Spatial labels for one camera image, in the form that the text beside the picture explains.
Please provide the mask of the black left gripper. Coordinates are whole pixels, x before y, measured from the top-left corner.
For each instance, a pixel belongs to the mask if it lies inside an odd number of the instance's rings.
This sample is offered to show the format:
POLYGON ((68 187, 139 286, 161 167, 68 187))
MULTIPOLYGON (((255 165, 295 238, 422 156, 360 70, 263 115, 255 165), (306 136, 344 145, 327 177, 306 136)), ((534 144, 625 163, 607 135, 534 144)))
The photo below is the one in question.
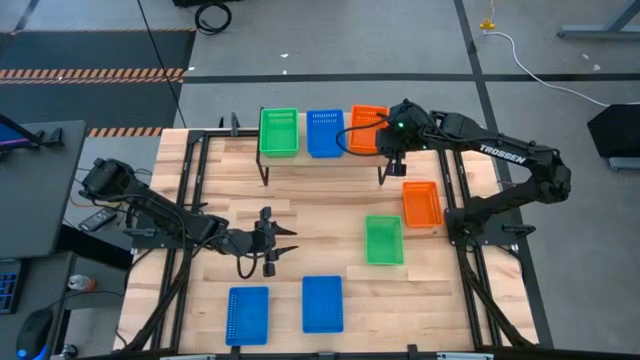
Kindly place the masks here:
POLYGON ((240 278, 251 278, 257 269, 259 259, 264 260, 263 276, 276 275, 275 257, 297 249, 297 246, 276 248, 275 235, 295 236, 296 232, 280 227, 271 221, 272 210, 264 207, 260 210, 259 220, 252 231, 228 229, 222 233, 219 241, 219 252, 236 258, 236 270, 240 278), (242 271, 241 259, 252 260, 252 267, 247 274, 242 271))

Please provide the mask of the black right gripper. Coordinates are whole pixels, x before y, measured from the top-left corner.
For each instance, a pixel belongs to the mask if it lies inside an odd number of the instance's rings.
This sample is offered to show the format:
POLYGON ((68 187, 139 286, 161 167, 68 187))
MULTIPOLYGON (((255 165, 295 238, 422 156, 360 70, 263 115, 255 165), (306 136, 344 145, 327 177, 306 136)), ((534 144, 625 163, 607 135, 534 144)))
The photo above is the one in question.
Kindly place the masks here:
MULTIPOLYGON (((377 152, 383 156, 396 155, 396 175, 404 177, 407 166, 403 163, 406 152, 428 149, 426 131, 430 129, 429 114, 419 105, 404 99, 392 106, 385 118, 386 126, 376 132, 377 152)), ((395 165, 387 166, 386 174, 395 175, 395 165)))

